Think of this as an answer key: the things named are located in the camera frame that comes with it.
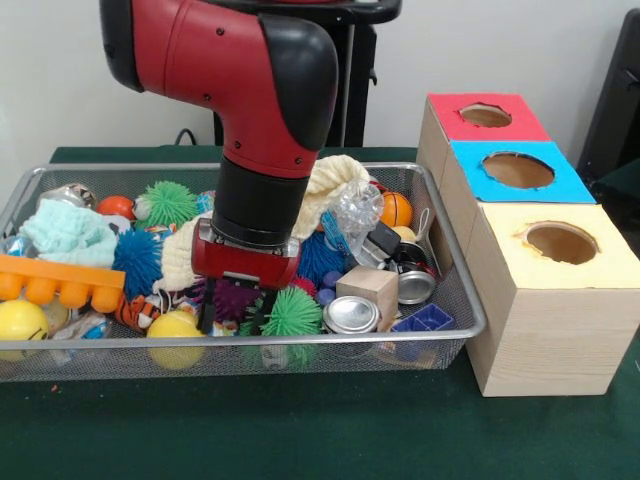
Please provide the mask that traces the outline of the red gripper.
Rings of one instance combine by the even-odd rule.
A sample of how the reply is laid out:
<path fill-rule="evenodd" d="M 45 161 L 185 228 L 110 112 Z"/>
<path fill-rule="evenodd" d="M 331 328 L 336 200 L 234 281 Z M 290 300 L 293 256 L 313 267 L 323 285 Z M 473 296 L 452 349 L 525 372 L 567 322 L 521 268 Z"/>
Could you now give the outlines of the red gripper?
<path fill-rule="evenodd" d="M 210 218 L 200 218 L 193 231 L 192 270 L 207 277 L 199 313 L 198 329 L 210 334 L 216 315 L 216 279 L 233 278 L 257 283 L 267 290 L 250 319 L 250 334 L 260 336 L 270 320 L 277 291 L 288 286 L 298 269 L 301 242 L 290 238 L 283 247 L 255 249 L 240 246 L 216 233 Z"/>

